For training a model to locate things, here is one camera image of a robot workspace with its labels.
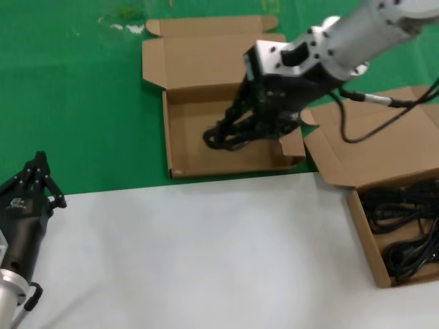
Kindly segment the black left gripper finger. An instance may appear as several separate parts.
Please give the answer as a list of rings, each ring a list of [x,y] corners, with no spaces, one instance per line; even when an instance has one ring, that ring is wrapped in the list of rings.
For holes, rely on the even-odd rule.
[[[54,198],[54,200],[49,203],[51,208],[66,208],[67,202],[64,193],[51,177],[47,155],[44,151],[36,152],[36,172],[37,176],[40,178],[38,181],[40,182],[43,191],[47,189]]]
[[[1,196],[6,193],[13,192],[15,190],[26,189],[31,183],[32,179],[36,174],[37,169],[38,152],[35,156],[28,160],[23,169],[18,173],[14,174],[11,178],[7,179],[3,184],[1,184]]]

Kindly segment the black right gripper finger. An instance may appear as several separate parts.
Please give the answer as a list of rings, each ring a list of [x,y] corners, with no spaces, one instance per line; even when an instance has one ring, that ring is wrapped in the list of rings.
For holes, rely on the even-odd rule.
[[[282,114],[269,121],[251,115],[233,125],[233,134],[243,139],[278,139],[293,132],[299,123],[299,114]]]
[[[224,118],[219,122],[220,132],[254,132],[255,120],[252,112],[254,84],[245,77],[239,86],[232,105],[226,110]]]

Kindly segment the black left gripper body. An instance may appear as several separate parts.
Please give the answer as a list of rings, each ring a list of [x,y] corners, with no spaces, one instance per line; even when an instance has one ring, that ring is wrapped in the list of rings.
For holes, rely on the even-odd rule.
[[[8,243],[2,269],[32,279],[52,214],[45,194],[31,191],[1,197],[1,232]]]

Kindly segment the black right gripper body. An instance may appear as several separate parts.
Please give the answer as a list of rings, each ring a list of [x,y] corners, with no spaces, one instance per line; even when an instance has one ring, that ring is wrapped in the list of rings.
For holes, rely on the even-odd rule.
[[[326,75],[313,78],[260,75],[255,78],[255,115],[259,119],[273,119],[299,112],[339,86],[339,80]]]

